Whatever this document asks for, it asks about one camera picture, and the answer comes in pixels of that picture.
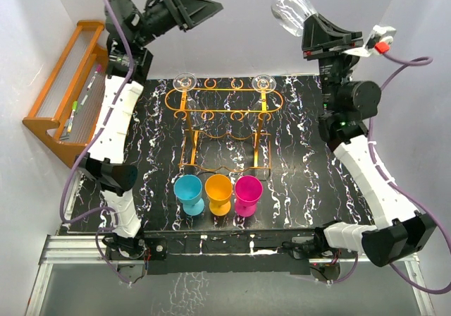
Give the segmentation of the clear wine glass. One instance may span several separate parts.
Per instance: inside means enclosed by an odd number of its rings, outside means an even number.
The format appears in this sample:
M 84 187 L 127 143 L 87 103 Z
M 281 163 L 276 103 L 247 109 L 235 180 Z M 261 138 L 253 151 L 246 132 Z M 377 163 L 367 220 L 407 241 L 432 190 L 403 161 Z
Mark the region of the clear wine glass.
M 173 88 L 178 92 L 190 96 L 190 91 L 197 85 L 197 77 L 192 73 L 181 73 L 173 79 Z
M 271 12 L 278 23 L 296 37 L 303 35 L 307 18 L 318 13 L 310 0 L 272 0 Z
M 261 96 L 271 93 L 275 90 L 276 80 L 274 79 L 274 77 L 270 75 L 266 74 L 257 75 L 252 79 L 252 87 L 255 91 L 259 93 L 258 103 L 262 104 L 263 100 Z

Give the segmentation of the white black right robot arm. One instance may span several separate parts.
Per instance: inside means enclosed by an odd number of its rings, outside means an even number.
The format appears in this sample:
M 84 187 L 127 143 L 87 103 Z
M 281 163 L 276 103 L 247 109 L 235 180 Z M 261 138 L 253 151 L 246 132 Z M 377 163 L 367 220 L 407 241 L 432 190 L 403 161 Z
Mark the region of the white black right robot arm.
M 379 174 L 364 120 L 378 113 L 382 90 L 373 81 L 351 79 L 361 57 L 389 51 L 395 33 L 391 26 L 375 25 L 364 40 L 361 32 L 339 28 L 318 13 L 304 22 L 303 56 L 319 64 L 321 139 L 349 171 L 374 221 L 372 225 L 333 221 L 318 227 L 314 249 L 322 257 L 342 248 L 364 253 L 374 265 L 384 267 L 422 249 L 436 228 L 430 216 L 420 213 Z

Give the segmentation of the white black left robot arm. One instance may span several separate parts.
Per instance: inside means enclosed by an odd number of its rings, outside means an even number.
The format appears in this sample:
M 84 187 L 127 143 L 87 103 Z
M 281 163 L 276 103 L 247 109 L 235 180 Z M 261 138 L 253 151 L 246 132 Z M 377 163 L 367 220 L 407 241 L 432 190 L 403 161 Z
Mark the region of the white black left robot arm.
M 223 5 L 212 0 L 105 0 L 108 62 L 104 99 L 92 141 L 76 161 L 100 189 L 113 221 L 105 239 L 110 249 L 137 259 L 146 251 L 133 202 L 137 167 L 124 162 L 124 146 L 135 105 L 152 63 L 147 45 L 173 28 L 186 32 L 210 19 Z

